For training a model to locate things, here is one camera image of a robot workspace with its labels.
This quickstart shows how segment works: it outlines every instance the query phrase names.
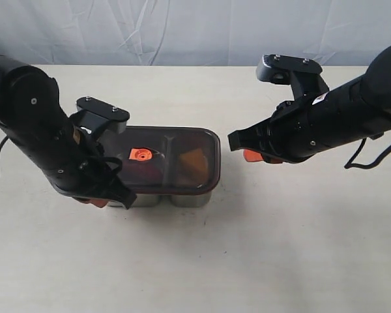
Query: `tabletop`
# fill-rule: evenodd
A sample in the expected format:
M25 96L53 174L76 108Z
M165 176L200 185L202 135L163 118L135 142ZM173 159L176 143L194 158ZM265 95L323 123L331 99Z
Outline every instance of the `tabletop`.
M95 97L129 125L203 127L222 144L205 207L99 209L60 196L13 144L1 155L0 312L391 312L391 155L358 143L249 164L227 135L291 100L253 67L39 66L61 106ZM337 87L364 67L325 67ZM369 141L371 162L391 132Z

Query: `white backdrop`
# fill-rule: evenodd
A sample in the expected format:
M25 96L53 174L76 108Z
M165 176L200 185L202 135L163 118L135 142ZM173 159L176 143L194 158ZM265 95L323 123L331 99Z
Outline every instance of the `white backdrop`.
M367 65L389 45L391 0L0 0L0 53L34 64Z

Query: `metal container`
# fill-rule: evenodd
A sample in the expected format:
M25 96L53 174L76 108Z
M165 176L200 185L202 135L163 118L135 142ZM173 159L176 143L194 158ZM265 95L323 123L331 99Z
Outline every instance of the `metal container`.
M169 196L178 207L202 207L220 179L220 140L204 128L133 127L100 138L105 155L123 161L119 177L149 207Z

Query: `white label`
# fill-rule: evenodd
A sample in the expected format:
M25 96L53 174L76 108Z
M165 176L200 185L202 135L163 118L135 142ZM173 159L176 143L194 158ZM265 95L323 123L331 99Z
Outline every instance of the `white label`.
M316 99L314 99L312 105L314 105L314 104L316 104L316 103L319 103L320 101L323 101L323 100L326 98L326 95L327 95L327 94L328 94L328 93L323 93L322 95L318 96Z

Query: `translucent brown lid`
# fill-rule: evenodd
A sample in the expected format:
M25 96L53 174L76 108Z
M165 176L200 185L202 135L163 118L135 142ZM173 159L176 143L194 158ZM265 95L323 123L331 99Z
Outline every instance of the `translucent brown lid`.
M130 126L99 141L123 161L119 177L138 194L204 194L220 178L219 138L203 128Z

